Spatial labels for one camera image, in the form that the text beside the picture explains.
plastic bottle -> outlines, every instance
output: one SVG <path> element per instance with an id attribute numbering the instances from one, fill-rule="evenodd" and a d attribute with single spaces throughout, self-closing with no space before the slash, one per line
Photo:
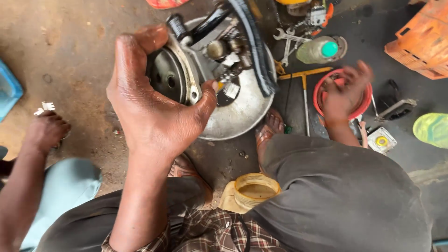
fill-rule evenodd
<path id="1" fill-rule="evenodd" d="M 336 40 L 332 37 L 322 36 L 300 46 L 296 52 L 296 57 L 305 64 L 325 64 L 337 51 Z"/>
<path id="2" fill-rule="evenodd" d="M 418 140 L 448 149 L 448 114 L 422 115 L 415 121 L 412 131 Z"/>

foot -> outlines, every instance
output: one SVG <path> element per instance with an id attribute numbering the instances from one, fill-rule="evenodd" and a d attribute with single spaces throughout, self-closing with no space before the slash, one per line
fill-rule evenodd
<path id="1" fill-rule="evenodd" d="M 263 124 L 255 131 L 258 163 L 260 164 L 260 171 L 262 173 L 264 173 L 264 171 L 261 167 L 261 163 L 266 150 L 266 145 L 275 134 L 284 134 L 284 122 L 277 110 L 269 109 L 264 118 Z"/>
<path id="2" fill-rule="evenodd" d="M 192 176 L 197 177 L 203 187 L 205 188 L 205 201 L 204 207 L 211 204 L 213 200 L 213 190 L 211 187 L 205 182 L 205 180 L 199 175 L 196 171 L 193 163 L 191 163 L 190 159 L 184 153 L 180 156 L 177 156 L 174 160 L 173 165 L 171 166 L 171 170 L 169 171 L 168 177 L 184 177 L 184 176 Z"/>

orange plastic crate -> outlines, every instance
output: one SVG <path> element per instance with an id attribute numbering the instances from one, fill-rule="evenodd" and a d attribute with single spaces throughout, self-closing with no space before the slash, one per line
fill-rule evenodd
<path id="1" fill-rule="evenodd" d="M 448 0 L 430 0 L 384 51 L 392 58 L 428 77 L 448 78 Z"/>

blue plastic container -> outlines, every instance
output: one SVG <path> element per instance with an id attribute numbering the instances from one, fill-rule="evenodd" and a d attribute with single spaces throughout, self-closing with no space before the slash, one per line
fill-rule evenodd
<path id="1" fill-rule="evenodd" d="M 9 68 L 0 60 L 0 122 L 23 95 L 23 89 Z"/>

forearm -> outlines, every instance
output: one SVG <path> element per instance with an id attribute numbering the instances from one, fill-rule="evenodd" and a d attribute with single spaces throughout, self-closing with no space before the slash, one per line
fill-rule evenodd
<path id="1" fill-rule="evenodd" d="M 0 192 L 0 250 L 18 251 L 39 208 L 48 152 L 24 143 Z"/>
<path id="2" fill-rule="evenodd" d="M 116 251 L 136 251 L 165 229 L 166 179 L 171 164 L 172 160 L 158 155 L 129 154 L 128 174 L 109 240 Z"/>
<path id="3" fill-rule="evenodd" d="M 360 147 L 358 139 L 349 127 L 349 123 L 328 123 L 327 124 L 328 137 L 338 143 L 343 143 L 349 146 Z"/>

